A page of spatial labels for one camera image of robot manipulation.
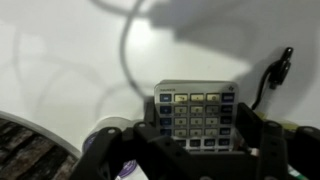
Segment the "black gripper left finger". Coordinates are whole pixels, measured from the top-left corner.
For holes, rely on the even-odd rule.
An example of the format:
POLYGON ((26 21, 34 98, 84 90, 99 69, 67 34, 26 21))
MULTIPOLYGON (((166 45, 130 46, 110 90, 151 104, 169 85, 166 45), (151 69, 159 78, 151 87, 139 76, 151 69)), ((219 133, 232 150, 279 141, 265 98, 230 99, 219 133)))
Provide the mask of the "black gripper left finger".
POLYGON ((149 180, 187 180, 187 152, 155 128, 155 107, 142 121, 121 130, 104 127, 73 170, 70 180, 115 180, 126 162, 135 160, 149 180))

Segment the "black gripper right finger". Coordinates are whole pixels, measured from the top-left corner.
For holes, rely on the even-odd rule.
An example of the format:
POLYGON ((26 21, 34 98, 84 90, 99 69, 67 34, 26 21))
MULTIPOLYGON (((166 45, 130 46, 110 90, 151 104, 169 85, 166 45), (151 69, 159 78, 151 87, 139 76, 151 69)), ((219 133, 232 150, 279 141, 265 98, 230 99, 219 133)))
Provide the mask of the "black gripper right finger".
POLYGON ((286 130, 276 121, 262 120, 245 103, 237 105, 235 125, 247 145, 259 150, 257 180, 289 180, 289 166, 309 180, 320 180, 318 128, 286 130))

